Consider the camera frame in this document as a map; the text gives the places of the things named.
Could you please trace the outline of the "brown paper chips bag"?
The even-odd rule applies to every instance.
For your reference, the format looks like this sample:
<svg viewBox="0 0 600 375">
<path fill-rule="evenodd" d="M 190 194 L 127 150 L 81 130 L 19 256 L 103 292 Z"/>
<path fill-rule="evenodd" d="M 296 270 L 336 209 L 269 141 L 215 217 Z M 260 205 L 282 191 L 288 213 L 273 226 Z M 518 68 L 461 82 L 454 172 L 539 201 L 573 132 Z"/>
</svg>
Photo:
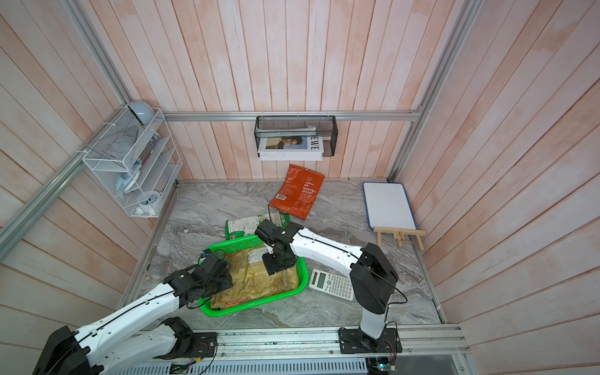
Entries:
<svg viewBox="0 0 600 375">
<path fill-rule="evenodd" d="M 230 309 L 297 289 L 299 278 L 296 266 L 270 276 L 263 264 L 264 253 L 268 253 L 265 246 L 226 255 L 231 263 L 233 286 L 211 298 L 212 309 Z"/>
</svg>

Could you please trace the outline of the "light green Chuba chips bag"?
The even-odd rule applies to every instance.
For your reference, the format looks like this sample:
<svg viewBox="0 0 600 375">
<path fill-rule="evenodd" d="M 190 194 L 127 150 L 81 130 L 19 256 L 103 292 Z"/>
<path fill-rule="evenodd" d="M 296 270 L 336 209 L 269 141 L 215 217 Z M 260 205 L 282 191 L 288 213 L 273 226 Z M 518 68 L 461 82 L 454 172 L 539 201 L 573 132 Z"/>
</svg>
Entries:
<svg viewBox="0 0 600 375">
<path fill-rule="evenodd" d="M 291 217 L 287 213 L 272 212 L 254 217 L 227 220 L 225 224 L 226 239 L 231 240 L 252 235 L 264 220 L 270 220 L 275 225 L 284 228 L 290 223 Z"/>
</svg>

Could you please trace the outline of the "red cassava chips bag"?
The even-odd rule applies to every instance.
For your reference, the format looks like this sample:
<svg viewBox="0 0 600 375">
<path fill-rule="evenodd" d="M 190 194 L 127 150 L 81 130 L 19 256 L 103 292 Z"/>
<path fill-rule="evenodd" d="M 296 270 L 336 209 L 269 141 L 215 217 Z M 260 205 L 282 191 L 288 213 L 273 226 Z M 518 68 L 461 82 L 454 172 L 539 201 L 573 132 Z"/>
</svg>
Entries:
<svg viewBox="0 0 600 375">
<path fill-rule="evenodd" d="M 300 220 L 306 220 L 317 200 L 324 178 L 321 173 L 291 164 L 284 184 L 269 206 Z"/>
</svg>

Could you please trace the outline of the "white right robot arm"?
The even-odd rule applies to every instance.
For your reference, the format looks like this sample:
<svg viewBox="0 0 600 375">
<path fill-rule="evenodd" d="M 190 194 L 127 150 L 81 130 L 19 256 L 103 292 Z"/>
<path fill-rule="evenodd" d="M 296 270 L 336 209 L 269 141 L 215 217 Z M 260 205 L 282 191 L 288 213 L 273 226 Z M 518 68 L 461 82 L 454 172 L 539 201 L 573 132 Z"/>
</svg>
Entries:
<svg viewBox="0 0 600 375">
<path fill-rule="evenodd" d="M 267 273 L 293 267 L 301 258 L 312 259 L 350 279 L 357 303 L 362 306 L 360 329 L 371 339 L 381 338 L 386 328 L 388 303 L 396 291 L 398 273 L 375 244 L 345 245 L 289 223 L 279 227 L 269 220 L 260 223 L 255 235 L 269 249 L 262 256 Z"/>
</svg>

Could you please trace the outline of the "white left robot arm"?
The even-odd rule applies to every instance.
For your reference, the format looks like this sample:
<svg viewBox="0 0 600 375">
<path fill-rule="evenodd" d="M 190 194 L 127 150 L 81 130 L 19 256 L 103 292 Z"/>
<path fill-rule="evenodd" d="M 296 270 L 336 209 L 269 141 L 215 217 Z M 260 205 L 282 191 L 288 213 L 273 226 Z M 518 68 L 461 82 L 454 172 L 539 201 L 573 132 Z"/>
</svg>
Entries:
<svg viewBox="0 0 600 375">
<path fill-rule="evenodd" d="M 119 374 L 149 359 L 213 359 L 214 333 L 196 334 L 173 312 L 200 307 L 232 287 L 230 263 L 210 250 L 199 264 L 173 272 L 150 292 L 100 320 L 54 331 L 35 374 Z"/>
</svg>

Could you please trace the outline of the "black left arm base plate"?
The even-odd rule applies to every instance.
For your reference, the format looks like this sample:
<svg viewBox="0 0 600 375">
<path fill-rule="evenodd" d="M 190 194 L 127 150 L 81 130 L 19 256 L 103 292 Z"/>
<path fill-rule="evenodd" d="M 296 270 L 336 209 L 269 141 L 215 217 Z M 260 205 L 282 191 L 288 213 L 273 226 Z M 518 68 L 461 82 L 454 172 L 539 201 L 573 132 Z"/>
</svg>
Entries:
<svg viewBox="0 0 600 375">
<path fill-rule="evenodd" d="M 217 350 L 217 332 L 176 334 L 176 342 L 170 352 L 157 359 L 213 358 Z"/>
</svg>

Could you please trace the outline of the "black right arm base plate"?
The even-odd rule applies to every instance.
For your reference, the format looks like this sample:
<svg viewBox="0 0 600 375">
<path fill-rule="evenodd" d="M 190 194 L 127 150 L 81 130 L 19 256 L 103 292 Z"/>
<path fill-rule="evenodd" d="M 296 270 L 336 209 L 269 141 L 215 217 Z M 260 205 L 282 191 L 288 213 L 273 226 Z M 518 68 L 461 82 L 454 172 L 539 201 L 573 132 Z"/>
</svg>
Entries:
<svg viewBox="0 0 600 375">
<path fill-rule="evenodd" d="M 403 351 L 398 331 L 393 327 L 384 328 L 381 337 L 374 339 L 359 328 L 340 327 L 337 330 L 338 342 L 342 354 L 399 354 Z"/>
</svg>

